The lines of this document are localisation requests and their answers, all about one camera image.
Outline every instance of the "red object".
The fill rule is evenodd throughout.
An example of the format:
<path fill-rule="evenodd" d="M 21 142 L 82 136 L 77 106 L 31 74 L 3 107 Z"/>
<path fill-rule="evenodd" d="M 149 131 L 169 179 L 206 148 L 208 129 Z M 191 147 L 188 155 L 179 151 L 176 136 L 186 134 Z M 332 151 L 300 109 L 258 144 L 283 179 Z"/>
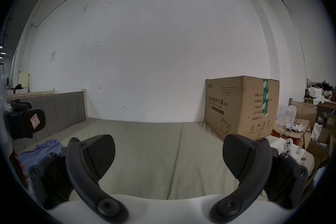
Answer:
<path fill-rule="evenodd" d="M 294 138 L 294 137 L 289 137 L 286 135 L 280 135 L 279 133 L 277 133 L 275 130 L 272 130 L 272 135 L 277 137 L 277 138 L 283 138 L 285 140 L 287 140 L 288 138 L 291 138 L 293 140 L 293 144 L 298 146 L 299 142 L 301 139 L 303 139 L 305 133 L 302 133 L 302 136 L 300 138 Z"/>

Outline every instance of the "clutter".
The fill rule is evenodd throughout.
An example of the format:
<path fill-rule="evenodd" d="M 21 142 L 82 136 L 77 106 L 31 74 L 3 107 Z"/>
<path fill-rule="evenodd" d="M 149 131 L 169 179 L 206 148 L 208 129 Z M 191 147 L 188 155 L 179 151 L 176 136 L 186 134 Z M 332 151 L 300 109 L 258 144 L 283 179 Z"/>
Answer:
<path fill-rule="evenodd" d="M 329 114 L 325 128 L 330 130 L 330 133 L 336 136 L 336 116 Z"/>
<path fill-rule="evenodd" d="M 323 128 L 322 125 L 319 125 L 318 123 L 314 124 L 313 131 L 311 132 L 312 141 L 316 142 L 318 140 L 322 128 Z"/>
<path fill-rule="evenodd" d="M 240 134 L 258 140 L 272 133 L 279 81 L 236 76 L 206 80 L 206 124 L 222 139 Z"/>
<path fill-rule="evenodd" d="M 287 106 L 279 104 L 275 124 L 289 129 L 294 124 L 295 116 L 296 107 L 294 105 Z"/>
<path fill-rule="evenodd" d="M 318 98 L 322 95 L 322 89 L 317 89 L 315 87 L 310 87 L 309 88 L 309 95 L 312 96 L 313 98 Z"/>
<path fill-rule="evenodd" d="M 317 98 L 314 98 L 313 99 L 313 104 L 315 104 L 315 105 L 317 105 L 317 104 L 319 104 L 320 102 L 321 102 L 321 104 L 323 104 L 324 102 L 325 102 L 325 98 L 324 98 L 324 96 L 323 95 L 320 95 L 320 96 L 318 96 Z"/>
<path fill-rule="evenodd" d="M 314 168 L 311 172 L 311 176 L 314 176 L 318 168 L 326 165 L 329 159 L 329 151 L 314 142 L 310 142 L 306 150 L 314 157 Z"/>
<path fill-rule="evenodd" d="M 326 128 L 322 128 L 321 133 L 320 133 L 319 137 L 317 138 L 317 143 L 327 144 L 328 141 L 329 141 L 329 137 L 330 137 L 330 130 L 328 130 Z"/>
<path fill-rule="evenodd" d="M 310 121 L 310 130 L 312 131 L 317 115 L 317 106 L 314 104 L 306 104 L 301 102 L 291 102 L 291 105 L 296 107 L 297 118 Z"/>
<path fill-rule="evenodd" d="M 291 155 L 297 162 L 300 161 L 303 154 L 305 153 L 304 149 L 293 144 L 291 138 L 289 138 L 288 140 L 279 138 L 275 142 L 271 143 L 270 146 L 276 148 L 279 154 L 287 153 Z"/>
<path fill-rule="evenodd" d="M 301 132 L 292 131 L 287 128 L 274 124 L 272 136 L 283 138 L 285 140 L 291 138 L 293 144 L 301 148 L 307 148 L 310 143 L 310 121 L 295 118 L 295 125 L 301 125 Z"/>
<path fill-rule="evenodd" d="M 323 120 L 322 120 L 322 118 L 321 118 L 321 117 L 318 117 L 318 120 L 317 120 L 317 122 L 318 122 L 319 124 L 321 124 L 321 125 L 324 125 L 324 122 L 323 122 Z"/>

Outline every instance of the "white wall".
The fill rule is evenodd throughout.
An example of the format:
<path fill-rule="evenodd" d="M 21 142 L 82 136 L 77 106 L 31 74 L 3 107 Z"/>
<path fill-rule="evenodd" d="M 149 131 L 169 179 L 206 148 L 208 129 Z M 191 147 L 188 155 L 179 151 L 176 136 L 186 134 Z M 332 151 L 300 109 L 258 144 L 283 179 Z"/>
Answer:
<path fill-rule="evenodd" d="M 250 0 L 68 0 L 26 47 L 31 91 L 86 88 L 89 116 L 106 119 L 202 120 L 205 79 L 271 77 Z"/>
<path fill-rule="evenodd" d="M 329 14 L 321 0 L 284 0 L 298 30 L 307 78 L 336 85 L 336 37 Z"/>
<path fill-rule="evenodd" d="M 295 97 L 293 96 L 295 92 L 288 90 L 292 84 L 291 69 L 288 49 L 280 22 L 269 0 L 251 0 L 251 3 L 258 14 L 266 39 L 271 77 L 280 81 L 279 103 L 288 104 L 289 98 Z M 302 98 L 305 85 L 303 84 L 301 88 L 297 88 L 299 88 L 301 92 L 299 96 Z"/>

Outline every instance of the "pink sticker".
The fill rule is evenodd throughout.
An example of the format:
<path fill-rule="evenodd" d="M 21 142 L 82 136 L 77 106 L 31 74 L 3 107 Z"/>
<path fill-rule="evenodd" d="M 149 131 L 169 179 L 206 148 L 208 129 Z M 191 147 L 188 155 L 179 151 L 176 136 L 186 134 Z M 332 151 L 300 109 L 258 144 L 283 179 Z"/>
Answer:
<path fill-rule="evenodd" d="M 36 114 L 30 119 L 30 122 L 32 123 L 34 129 L 36 129 L 37 125 L 40 124 L 40 120 Z"/>

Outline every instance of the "white plastic bag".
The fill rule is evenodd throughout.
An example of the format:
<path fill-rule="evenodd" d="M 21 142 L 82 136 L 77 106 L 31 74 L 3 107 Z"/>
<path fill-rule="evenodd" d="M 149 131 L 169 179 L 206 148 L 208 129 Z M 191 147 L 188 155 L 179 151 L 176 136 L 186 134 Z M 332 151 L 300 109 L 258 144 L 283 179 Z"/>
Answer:
<path fill-rule="evenodd" d="M 311 133 L 311 139 L 316 142 L 320 136 L 323 126 L 315 122 L 313 131 Z"/>
<path fill-rule="evenodd" d="M 275 124 L 284 128 L 291 128 L 296 116 L 296 106 L 279 104 Z"/>

